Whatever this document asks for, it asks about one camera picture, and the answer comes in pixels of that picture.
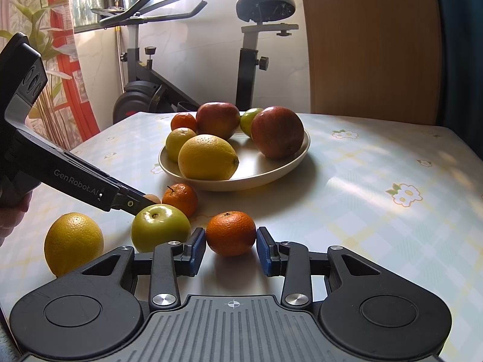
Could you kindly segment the person's left hand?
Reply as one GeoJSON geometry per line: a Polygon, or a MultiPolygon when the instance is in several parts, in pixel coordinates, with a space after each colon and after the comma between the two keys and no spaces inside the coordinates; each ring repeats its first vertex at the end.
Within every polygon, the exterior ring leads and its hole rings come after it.
{"type": "Polygon", "coordinates": [[[7,208],[1,207],[0,210],[0,245],[3,245],[5,239],[13,232],[18,226],[26,212],[30,207],[30,201],[32,199],[32,191],[22,198],[22,201],[18,203],[16,207],[7,208]]]}

